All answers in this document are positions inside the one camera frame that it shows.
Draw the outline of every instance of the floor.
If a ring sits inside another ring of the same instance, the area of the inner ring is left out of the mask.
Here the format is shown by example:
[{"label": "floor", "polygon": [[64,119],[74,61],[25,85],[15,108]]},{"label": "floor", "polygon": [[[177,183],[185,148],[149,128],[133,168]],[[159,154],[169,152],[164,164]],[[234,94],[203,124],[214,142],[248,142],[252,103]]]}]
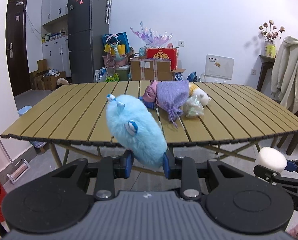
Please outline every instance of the floor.
[{"label": "floor", "polygon": [[[24,94],[19,95],[15,98],[17,108],[20,109],[23,106],[26,105],[34,105],[38,102],[36,97],[40,97],[42,99],[47,95],[47,92],[40,91],[40,90],[32,90],[28,91]],[[285,143],[283,144],[280,150],[282,153],[287,149],[288,144],[291,140],[291,136],[287,138]],[[262,141],[260,143],[260,147],[266,147],[270,146],[271,139]],[[234,150],[243,144],[236,144],[236,145],[224,145],[222,146],[223,149],[226,150]],[[86,147],[86,146],[79,146],[79,148],[89,151],[91,153],[97,154],[97,149],[95,147]],[[64,157],[65,150],[61,147],[57,147],[59,156],[61,159]],[[123,154],[124,150],[119,148],[101,148],[101,154],[103,156],[109,156],[109,155],[120,155]],[[200,147],[190,147],[190,148],[175,148],[174,154],[176,156],[188,156],[192,157],[196,162],[204,162],[210,158],[214,158],[216,155],[211,150],[207,150]],[[252,158],[257,157],[257,149],[255,146],[250,147],[244,151],[241,152],[242,155],[249,156]],[[75,153],[70,151],[68,162],[76,160],[77,158],[85,158],[81,154]],[[293,160],[298,159],[298,146],[294,150],[293,154],[291,156],[286,156],[287,159]],[[240,170],[243,170],[251,175],[253,174],[253,168],[254,164],[249,161],[237,159],[234,157],[227,157],[223,159],[223,162],[232,165]],[[135,166],[140,166],[140,163],[135,161]],[[10,192],[16,187],[19,187],[29,181],[32,181],[40,176],[43,176],[44,174],[50,172],[51,170],[56,169],[55,161],[52,157],[51,151],[48,150],[44,154],[38,155],[35,157],[32,161],[30,161],[31,169],[29,169],[17,182],[15,185],[12,185],[9,181],[4,185],[4,188],[7,192]],[[282,176],[291,177],[291,178],[298,178],[298,174],[293,172],[289,173],[288,171],[283,171]],[[88,194],[93,193],[95,185],[95,179],[92,179],[88,188]],[[116,179],[115,180],[115,188],[118,192],[119,190],[136,190],[136,191],[143,191],[143,190],[168,190],[175,187],[180,186],[179,180],[167,180],[164,177],[146,174],[143,172],[138,171],[132,171],[131,176],[129,179]],[[206,192],[206,187],[204,185],[203,179],[201,179],[201,188],[203,192]],[[287,229],[292,228],[298,223],[298,212],[294,212],[293,217],[290,220],[290,223],[288,225]]]}]

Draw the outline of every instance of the light blue fur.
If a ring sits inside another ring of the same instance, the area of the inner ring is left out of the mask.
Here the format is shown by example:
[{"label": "light blue fur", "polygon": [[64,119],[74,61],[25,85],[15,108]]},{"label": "light blue fur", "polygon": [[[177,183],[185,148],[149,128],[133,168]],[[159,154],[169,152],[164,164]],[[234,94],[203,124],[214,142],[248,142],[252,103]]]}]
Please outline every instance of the light blue fur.
[{"label": "light blue fur", "polygon": [[[121,103],[125,105],[124,108],[117,106]],[[134,136],[125,128],[129,121],[135,122],[138,127]],[[120,95],[109,101],[107,125],[111,135],[126,149],[132,150],[142,165],[153,169],[162,166],[163,154],[167,150],[166,140],[161,128],[139,99]]]}]

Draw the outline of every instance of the orange and white plush toy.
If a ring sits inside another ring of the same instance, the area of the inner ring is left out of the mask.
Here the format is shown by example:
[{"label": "orange and white plush toy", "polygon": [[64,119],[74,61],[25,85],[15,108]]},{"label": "orange and white plush toy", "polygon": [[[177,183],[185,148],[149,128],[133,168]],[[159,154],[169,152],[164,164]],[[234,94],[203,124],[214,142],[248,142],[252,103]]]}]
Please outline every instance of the orange and white plush toy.
[{"label": "orange and white plush toy", "polygon": [[210,96],[194,83],[189,84],[189,97],[198,96],[200,103],[206,106],[211,100]]}]

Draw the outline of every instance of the metal screw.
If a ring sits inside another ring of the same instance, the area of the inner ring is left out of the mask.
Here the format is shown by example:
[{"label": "metal screw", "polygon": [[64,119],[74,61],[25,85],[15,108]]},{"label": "metal screw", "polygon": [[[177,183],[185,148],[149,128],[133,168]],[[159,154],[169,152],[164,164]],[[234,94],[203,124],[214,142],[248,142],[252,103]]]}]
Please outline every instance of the metal screw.
[{"label": "metal screw", "polygon": [[186,189],[184,191],[184,195],[186,197],[197,197],[197,196],[199,196],[199,191],[196,189]]},{"label": "metal screw", "polygon": [[101,189],[95,194],[98,198],[108,198],[112,195],[112,193],[108,190]]}]

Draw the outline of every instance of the refrigerator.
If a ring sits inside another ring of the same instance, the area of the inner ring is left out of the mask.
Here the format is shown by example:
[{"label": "refrigerator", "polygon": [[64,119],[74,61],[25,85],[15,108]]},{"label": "refrigerator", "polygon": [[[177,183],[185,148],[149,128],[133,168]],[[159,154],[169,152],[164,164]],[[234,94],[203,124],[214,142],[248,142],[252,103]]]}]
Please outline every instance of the refrigerator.
[{"label": "refrigerator", "polygon": [[104,66],[102,36],[108,0],[68,0],[68,46],[73,84],[94,82],[94,71]]}]

